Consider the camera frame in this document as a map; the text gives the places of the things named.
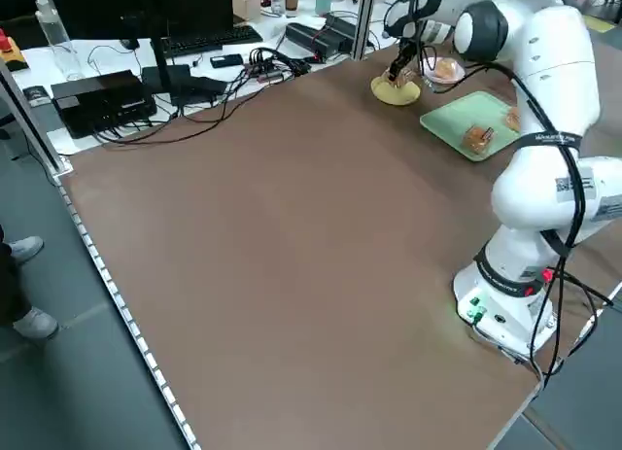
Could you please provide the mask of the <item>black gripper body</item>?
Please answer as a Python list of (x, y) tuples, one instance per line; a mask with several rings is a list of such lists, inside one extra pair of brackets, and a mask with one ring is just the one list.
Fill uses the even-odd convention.
[(402, 70), (406, 67), (418, 53), (418, 42), (414, 39), (400, 39), (398, 43), (398, 53), (395, 59), (395, 69)]

